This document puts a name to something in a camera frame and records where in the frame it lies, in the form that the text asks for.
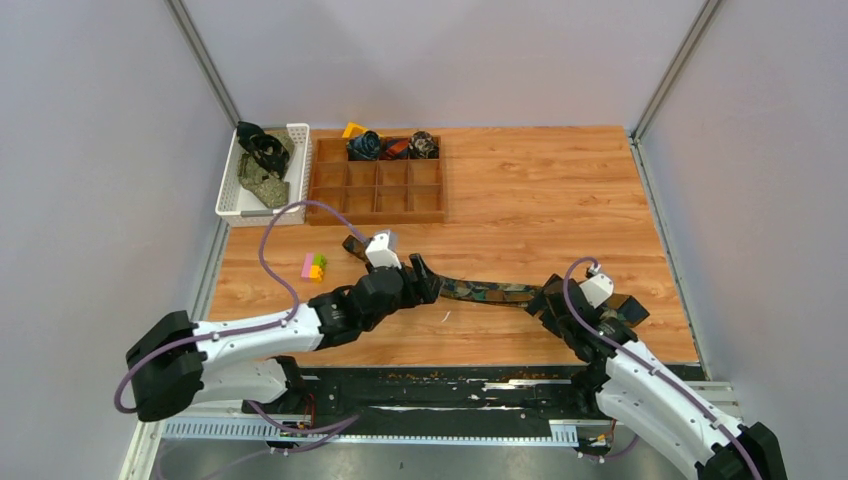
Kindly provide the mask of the dark patterned necktie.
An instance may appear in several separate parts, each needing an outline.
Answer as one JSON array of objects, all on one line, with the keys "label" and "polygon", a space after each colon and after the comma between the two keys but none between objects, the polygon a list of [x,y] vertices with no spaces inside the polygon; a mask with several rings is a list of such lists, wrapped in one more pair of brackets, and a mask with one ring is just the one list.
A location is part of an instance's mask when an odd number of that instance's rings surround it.
[{"label": "dark patterned necktie", "polygon": [[[525,312],[530,300],[544,286],[471,281],[438,276],[443,280],[439,294],[443,298],[519,308]],[[648,310],[635,297],[625,294],[619,295],[620,304],[618,307],[605,311],[601,320],[615,318],[620,324],[628,328],[635,328],[650,316]]]}]

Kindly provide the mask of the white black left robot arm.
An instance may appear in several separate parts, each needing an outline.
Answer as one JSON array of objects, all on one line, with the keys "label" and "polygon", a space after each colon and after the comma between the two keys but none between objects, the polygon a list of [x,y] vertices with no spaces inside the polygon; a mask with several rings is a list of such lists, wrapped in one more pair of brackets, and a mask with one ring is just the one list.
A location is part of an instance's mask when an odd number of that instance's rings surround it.
[{"label": "white black left robot arm", "polygon": [[142,422],[196,404],[245,400],[298,411],[306,386],[282,356],[356,341],[402,309],[434,303],[441,279],[418,254],[408,264],[369,267],[343,285],[286,311],[229,322],[193,322],[184,310],[163,316],[125,355],[117,410]]}]

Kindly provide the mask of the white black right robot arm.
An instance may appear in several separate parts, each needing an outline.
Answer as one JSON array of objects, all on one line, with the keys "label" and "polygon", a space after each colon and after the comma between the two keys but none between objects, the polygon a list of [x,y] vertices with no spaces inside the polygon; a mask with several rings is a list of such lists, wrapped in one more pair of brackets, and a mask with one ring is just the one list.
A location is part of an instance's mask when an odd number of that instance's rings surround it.
[{"label": "white black right robot arm", "polygon": [[580,415],[623,422],[688,479],[786,478],[776,434],[724,412],[658,360],[635,332],[648,310],[606,275],[552,275],[525,310],[585,362],[571,378]]}]

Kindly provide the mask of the colourful toy blocks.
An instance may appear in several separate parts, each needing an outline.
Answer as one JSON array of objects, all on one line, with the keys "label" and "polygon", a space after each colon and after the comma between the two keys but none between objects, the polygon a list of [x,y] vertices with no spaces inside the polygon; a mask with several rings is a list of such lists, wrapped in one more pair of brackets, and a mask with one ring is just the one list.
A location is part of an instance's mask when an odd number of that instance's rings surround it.
[{"label": "colourful toy blocks", "polygon": [[327,259],[323,254],[310,252],[304,257],[300,278],[313,283],[324,281]]}]

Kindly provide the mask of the wooden compartment tray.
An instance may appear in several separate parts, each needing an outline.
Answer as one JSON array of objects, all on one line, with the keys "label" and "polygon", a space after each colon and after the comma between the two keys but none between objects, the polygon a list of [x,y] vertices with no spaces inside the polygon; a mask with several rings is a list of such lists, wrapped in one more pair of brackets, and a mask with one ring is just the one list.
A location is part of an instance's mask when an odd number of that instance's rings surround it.
[{"label": "wooden compartment tray", "polygon": [[350,157],[345,138],[314,141],[308,198],[357,225],[443,223],[448,200],[443,156],[374,161]]}]

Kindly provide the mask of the rolled orange striped tie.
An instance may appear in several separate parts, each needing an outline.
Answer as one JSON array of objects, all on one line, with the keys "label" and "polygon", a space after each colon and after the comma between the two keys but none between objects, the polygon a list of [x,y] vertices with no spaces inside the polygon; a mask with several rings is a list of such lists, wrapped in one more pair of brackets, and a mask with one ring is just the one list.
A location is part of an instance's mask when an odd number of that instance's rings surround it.
[{"label": "rolled orange striped tie", "polygon": [[381,142],[379,160],[406,160],[410,157],[408,137],[386,137]]}]

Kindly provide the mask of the rolled dark blue tie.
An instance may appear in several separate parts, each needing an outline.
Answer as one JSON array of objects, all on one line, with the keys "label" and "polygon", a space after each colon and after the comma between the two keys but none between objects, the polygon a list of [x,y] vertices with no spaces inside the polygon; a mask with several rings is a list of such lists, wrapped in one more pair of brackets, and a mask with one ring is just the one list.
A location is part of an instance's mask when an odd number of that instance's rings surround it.
[{"label": "rolled dark blue tie", "polygon": [[376,161],[382,151],[380,135],[373,130],[350,138],[346,143],[349,161]]}]

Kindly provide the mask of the rolled brown floral tie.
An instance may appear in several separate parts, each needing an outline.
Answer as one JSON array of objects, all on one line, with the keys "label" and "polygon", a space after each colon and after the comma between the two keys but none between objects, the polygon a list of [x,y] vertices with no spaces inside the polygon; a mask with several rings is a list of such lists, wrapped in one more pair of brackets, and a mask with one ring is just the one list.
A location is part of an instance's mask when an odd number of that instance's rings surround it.
[{"label": "rolled brown floral tie", "polygon": [[439,144],[431,133],[419,130],[409,137],[408,156],[410,159],[437,159],[439,154]]}]

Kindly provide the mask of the olive green tie in basket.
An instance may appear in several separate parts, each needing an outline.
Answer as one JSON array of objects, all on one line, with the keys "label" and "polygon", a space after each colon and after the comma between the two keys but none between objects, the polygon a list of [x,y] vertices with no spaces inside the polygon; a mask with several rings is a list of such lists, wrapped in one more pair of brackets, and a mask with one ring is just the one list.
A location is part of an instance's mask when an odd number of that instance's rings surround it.
[{"label": "olive green tie in basket", "polygon": [[239,158],[237,179],[240,186],[252,193],[266,208],[281,208],[289,203],[290,184],[280,179],[276,172],[261,167],[247,153]]}]

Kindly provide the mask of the yellow object behind tray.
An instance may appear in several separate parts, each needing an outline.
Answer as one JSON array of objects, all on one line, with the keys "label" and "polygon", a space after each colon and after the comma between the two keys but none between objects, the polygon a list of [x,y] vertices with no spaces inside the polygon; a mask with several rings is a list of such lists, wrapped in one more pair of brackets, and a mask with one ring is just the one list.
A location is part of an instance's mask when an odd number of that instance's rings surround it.
[{"label": "yellow object behind tray", "polygon": [[342,133],[342,137],[344,139],[352,139],[352,138],[355,138],[359,135],[364,134],[368,130],[369,130],[369,128],[365,127],[363,125],[360,125],[360,124],[355,123],[355,122],[348,122],[347,125],[345,126],[343,133]]}]

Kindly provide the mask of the black patterned tie in basket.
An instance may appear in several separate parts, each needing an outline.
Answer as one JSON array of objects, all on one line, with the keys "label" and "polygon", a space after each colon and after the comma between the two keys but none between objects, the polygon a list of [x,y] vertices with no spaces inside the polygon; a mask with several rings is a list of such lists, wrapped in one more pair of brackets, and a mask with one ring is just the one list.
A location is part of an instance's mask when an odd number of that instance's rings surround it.
[{"label": "black patterned tie in basket", "polygon": [[283,180],[288,171],[291,153],[276,137],[267,134],[260,126],[240,121],[236,136],[242,149],[267,172]]}]

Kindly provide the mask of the aluminium frame rail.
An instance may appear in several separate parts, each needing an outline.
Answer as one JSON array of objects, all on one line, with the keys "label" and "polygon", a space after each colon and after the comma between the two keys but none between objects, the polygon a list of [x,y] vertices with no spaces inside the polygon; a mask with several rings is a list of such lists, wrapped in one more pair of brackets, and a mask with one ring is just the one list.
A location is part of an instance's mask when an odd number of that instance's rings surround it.
[{"label": "aluminium frame rail", "polygon": [[238,108],[219,73],[193,18],[182,0],[165,0],[173,20],[186,42],[213,96],[229,123],[235,127],[241,120]]}]

